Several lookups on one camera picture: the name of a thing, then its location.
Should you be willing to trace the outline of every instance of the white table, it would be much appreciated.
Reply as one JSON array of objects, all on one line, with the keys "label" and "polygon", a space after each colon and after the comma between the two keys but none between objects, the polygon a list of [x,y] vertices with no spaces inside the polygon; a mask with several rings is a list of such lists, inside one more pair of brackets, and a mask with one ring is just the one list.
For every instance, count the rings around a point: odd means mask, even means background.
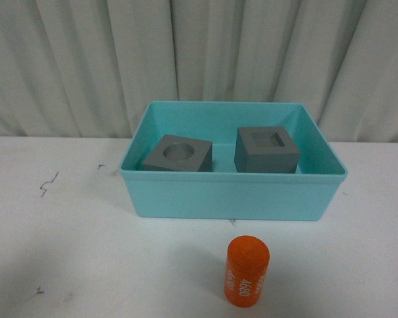
[{"label": "white table", "polygon": [[[320,221],[234,223],[138,217],[128,144],[0,137],[0,317],[398,317],[398,144],[332,143],[350,174]],[[241,309],[224,266],[246,234],[271,261]]]}]

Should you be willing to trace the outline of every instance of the gray block with round hole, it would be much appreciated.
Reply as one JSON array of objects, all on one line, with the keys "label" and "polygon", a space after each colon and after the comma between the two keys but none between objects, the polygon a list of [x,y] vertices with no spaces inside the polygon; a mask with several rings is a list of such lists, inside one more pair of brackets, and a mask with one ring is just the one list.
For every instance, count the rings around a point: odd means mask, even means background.
[{"label": "gray block with round hole", "polygon": [[212,142],[165,134],[142,162],[150,171],[212,171]]},{"label": "gray block with round hole", "polygon": [[299,158],[300,150],[284,127],[237,129],[237,172],[294,174]]}]

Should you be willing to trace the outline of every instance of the printed number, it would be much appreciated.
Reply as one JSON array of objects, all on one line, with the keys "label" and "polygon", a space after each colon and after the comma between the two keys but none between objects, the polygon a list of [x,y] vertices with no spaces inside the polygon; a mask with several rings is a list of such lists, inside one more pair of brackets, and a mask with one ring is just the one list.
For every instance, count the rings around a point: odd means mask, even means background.
[{"label": "printed number", "polygon": [[228,270],[227,272],[227,287],[229,287],[229,289],[234,290],[234,275],[232,273],[231,270]]},{"label": "printed number", "polygon": [[249,296],[251,291],[251,284],[252,283],[247,280],[242,280],[240,282],[239,295],[243,297]]},{"label": "printed number", "polygon": [[264,278],[265,278],[265,275],[264,275],[264,276],[261,276],[261,277],[259,278],[258,284],[257,284],[257,289],[255,290],[255,293],[259,293],[259,292],[261,291],[261,289],[262,289],[262,287],[263,287],[263,284],[264,284]]}]

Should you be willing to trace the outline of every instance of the plastic bin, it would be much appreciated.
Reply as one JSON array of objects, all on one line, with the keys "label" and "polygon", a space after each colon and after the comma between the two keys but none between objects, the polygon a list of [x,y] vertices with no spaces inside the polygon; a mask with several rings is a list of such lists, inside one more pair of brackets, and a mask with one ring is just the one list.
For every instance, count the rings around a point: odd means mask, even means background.
[{"label": "plastic bin", "polygon": [[[238,127],[284,126],[300,148],[295,174],[238,173]],[[142,171],[164,134],[211,140],[213,172]],[[119,167],[141,217],[316,221],[347,169],[297,103],[155,101]]]}]

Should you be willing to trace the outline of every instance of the curtain fold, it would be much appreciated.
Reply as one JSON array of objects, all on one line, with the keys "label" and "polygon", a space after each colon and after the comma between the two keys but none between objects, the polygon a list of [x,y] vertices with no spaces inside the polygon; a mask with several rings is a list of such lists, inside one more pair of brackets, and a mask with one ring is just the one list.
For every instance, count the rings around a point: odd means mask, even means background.
[{"label": "curtain fold", "polygon": [[307,106],[398,142],[398,0],[0,1],[0,135],[132,136],[156,99]]}]

